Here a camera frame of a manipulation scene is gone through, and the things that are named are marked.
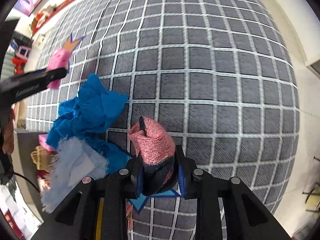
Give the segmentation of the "pink and navy knit sock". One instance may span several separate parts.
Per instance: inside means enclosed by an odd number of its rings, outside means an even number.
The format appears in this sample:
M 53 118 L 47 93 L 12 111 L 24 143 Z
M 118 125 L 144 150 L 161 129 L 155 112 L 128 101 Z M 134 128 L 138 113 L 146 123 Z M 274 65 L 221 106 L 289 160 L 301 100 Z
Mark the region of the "pink and navy knit sock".
M 142 194 L 151 196 L 171 189 L 177 182 L 176 144 L 157 121 L 141 116 L 129 131 L 136 157 L 142 162 Z

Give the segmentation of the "pink fuzzy cloth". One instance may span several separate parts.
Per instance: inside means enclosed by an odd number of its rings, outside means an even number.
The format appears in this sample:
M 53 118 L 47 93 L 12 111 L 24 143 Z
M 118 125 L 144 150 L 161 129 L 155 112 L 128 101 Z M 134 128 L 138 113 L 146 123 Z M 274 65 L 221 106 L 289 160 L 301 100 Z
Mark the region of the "pink fuzzy cloth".
M 71 58 L 72 51 L 66 48 L 56 48 L 49 61 L 46 71 L 64 69 L 66 71 L 65 76 L 69 73 L 69 59 Z

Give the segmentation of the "light blue fuzzy cloth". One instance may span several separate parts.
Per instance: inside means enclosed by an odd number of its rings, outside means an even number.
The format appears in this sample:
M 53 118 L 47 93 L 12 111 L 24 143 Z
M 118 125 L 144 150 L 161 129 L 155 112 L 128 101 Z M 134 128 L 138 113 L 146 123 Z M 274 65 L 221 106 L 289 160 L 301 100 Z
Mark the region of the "light blue fuzzy cloth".
M 107 166 L 108 161 L 84 140 L 62 139 L 46 176 L 49 187 L 41 192 L 42 210 L 52 213 L 82 178 L 104 178 Z

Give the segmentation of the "bright blue cloth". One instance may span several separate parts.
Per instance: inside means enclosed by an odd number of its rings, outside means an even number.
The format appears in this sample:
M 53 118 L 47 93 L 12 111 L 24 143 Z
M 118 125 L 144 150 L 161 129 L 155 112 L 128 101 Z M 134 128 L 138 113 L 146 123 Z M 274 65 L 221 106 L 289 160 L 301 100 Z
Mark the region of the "bright blue cloth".
M 47 144 L 57 149 L 60 140 L 77 137 L 107 160 L 107 173 L 124 168 L 129 154 L 99 135 L 117 120 L 127 101 L 126 94 L 106 90 L 99 77 L 90 74 L 76 97 L 60 103 L 59 117 L 48 133 Z

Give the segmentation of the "grey storage box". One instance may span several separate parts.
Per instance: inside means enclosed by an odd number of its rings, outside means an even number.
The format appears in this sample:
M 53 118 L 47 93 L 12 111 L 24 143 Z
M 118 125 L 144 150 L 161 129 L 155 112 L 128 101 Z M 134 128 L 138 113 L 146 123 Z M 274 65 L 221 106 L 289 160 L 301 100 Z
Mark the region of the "grey storage box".
M 41 221 L 52 220 L 52 215 L 42 211 L 41 196 L 35 190 L 37 183 L 37 168 L 31 159 L 31 152 L 39 146 L 40 132 L 32 132 L 17 128 L 14 130 L 14 151 L 11 155 L 14 172 L 26 179 L 17 177 L 17 184 L 22 198 L 31 212 Z

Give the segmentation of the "pink sponge bar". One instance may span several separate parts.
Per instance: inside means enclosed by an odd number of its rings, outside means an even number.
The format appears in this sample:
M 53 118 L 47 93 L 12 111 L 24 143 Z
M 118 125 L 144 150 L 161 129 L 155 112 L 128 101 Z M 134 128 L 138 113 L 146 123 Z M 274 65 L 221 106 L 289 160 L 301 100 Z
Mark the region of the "pink sponge bar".
M 48 137 L 48 134 L 39 134 L 38 136 L 39 144 L 48 152 L 54 152 L 55 149 L 52 146 L 47 144 L 47 137 Z

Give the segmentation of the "tan knit sock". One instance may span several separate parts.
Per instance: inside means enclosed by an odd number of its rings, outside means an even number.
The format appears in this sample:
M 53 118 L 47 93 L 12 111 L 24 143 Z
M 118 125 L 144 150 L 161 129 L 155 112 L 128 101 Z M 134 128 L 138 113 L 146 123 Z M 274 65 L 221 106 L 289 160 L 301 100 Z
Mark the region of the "tan knit sock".
M 55 151 L 48 151 L 42 146 L 36 146 L 35 150 L 31 152 L 30 156 L 37 170 L 51 172 L 52 160 L 56 155 Z

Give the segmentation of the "grey checked rug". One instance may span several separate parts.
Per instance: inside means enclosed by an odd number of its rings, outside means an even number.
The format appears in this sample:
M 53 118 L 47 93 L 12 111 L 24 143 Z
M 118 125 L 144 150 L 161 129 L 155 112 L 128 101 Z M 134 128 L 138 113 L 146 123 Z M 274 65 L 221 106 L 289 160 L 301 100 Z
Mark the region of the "grey checked rug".
M 82 0 L 57 21 L 37 63 L 83 37 L 57 91 L 32 96 L 26 127 L 48 131 L 89 74 L 129 98 L 107 139 L 127 151 L 140 116 L 157 120 L 213 176 L 239 177 L 275 212 L 299 139 L 296 78 L 261 0 Z

